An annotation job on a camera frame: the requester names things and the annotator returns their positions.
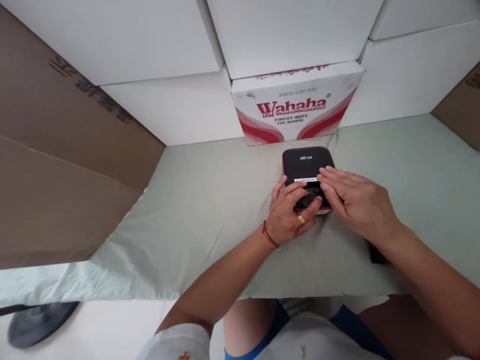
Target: red string bracelet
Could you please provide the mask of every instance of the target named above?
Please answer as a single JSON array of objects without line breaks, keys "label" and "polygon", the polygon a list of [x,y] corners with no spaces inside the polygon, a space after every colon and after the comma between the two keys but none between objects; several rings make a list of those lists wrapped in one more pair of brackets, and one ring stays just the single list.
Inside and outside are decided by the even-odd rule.
[{"label": "red string bracelet", "polygon": [[277,243],[275,242],[275,240],[272,239],[272,237],[270,236],[269,232],[267,231],[267,220],[265,220],[265,221],[263,222],[263,229],[262,229],[261,233],[262,233],[263,235],[265,235],[265,237],[267,238],[267,240],[268,240],[269,242],[271,242],[272,245],[277,248],[277,250],[280,250],[280,245],[277,244]]}]

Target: finger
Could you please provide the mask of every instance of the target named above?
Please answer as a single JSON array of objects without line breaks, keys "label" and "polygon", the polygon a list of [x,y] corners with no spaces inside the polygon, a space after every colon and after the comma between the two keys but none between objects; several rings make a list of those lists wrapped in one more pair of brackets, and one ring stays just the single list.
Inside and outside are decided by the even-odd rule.
[{"label": "finger", "polygon": [[279,198],[280,190],[285,185],[286,181],[287,181],[287,175],[283,175],[281,177],[281,179],[278,180],[276,185],[273,187],[273,191],[271,192],[271,202],[272,203]]},{"label": "finger", "polygon": [[320,182],[320,187],[322,187],[322,184],[330,185],[343,199],[345,199],[345,196],[348,194],[349,190],[354,186],[353,183],[335,180],[326,176],[317,175],[316,179]]},{"label": "finger", "polygon": [[288,194],[294,192],[295,190],[300,189],[300,188],[304,188],[305,186],[307,186],[307,183],[305,181],[296,181],[296,182],[293,182],[290,185],[284,187],[281,190],[280,193],[283,196],[287,196]]},{"label": "finger", "polygon": [[353,175],[351,172],[338,170],[338,169],[336,169],[334,167],[331,167],[331,166],[321,167],[318,170],[318,172],[322,176],[325,176],[325,177],[328,177],[328,178],[331,178],[331,179],[335,179],[335,180],[347,179],[347,178],[349,178]]},{"label": "finger", "polygon": [[300,211],[300,215],[305,219],[305,221],[308,222],[310,219],[314,218],[317,211],[320,210],[322,202],[323,199],[320,196],[317,196],[313,199],[310,205],[307,206],[307,208]]},{"label": "finger", "polygon": [[335,167],[326,166],[319,169],[321,176],[326,176],[331,179],[336,180],[347,180],[347,181],[365,181],[368,180],[363,176],[357,175],[353,172],[339,170]]},{"label": "finger", "polygon": [[320,184],[320,188],[323,190],[323,194],[325,198],[330,203],[333,212],[339,217],[344,218],[347,216],[347,212],[345,210],[345,205],[340,199],[339,194],[335,191],[335,189],[327,184],[326,182],[322,182]]},{"label": "finger", "polygon": [[297,188],[291,193],[289,193],[287,196],[285,196],[285,201],[287,202],[288,206],[293,209],[297,201],[299,201],[308,193],[309,192],[304,188]]},{"label": "finger", "polygon": [[314,226],[315,226],[315,217],[312,217],[309,221],[307,221],[306,223],[304,223],[302,226],[298,228],[298,230],[296,231],[296,235],[297,236],[303,235]]}]

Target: barcode sticker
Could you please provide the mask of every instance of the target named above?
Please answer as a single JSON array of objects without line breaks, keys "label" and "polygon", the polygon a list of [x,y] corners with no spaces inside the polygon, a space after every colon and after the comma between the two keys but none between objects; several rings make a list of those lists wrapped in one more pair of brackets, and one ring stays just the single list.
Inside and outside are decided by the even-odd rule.
[{"label": "barcode sticker", "polygon": [[315,181],[318,181],[316,177],[304,177],[302,179],[295,179],[294,182],[297,183],[297,182],[300,182],[300,181],[304,181],[304,182],[307,182],[307,183],[313,183]]}]

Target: forearm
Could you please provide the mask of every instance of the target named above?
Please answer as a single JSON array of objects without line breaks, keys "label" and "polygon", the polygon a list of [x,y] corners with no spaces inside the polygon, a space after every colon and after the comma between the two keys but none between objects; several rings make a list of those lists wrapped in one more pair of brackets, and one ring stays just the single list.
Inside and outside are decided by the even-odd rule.
[{"label": "forearm", "polygon": [[183,323],[203,326],[209,335],[232,307],[265,259],[275,250],[257,228],[210,266],[177,300],[158,331]]},{"label": "forearm", "polygon": [[379,250],[406,277],[417,302],[451,342],[466,355],[480,357],[480,289],[409,228]]}]

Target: white shirt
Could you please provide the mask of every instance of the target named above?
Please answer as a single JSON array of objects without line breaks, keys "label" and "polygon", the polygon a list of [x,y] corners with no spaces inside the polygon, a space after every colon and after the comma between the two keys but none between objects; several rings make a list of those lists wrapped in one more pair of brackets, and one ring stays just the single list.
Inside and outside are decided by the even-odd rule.
[{"label": "white shirt", "polygon": [[[208,360],[210,339],[200,325],[185,323],[160,331],[138,354],[137,360]],[[292,318],[255,360],[361,359],[382,357],[363,350],[321,316],[303,312]]]}]

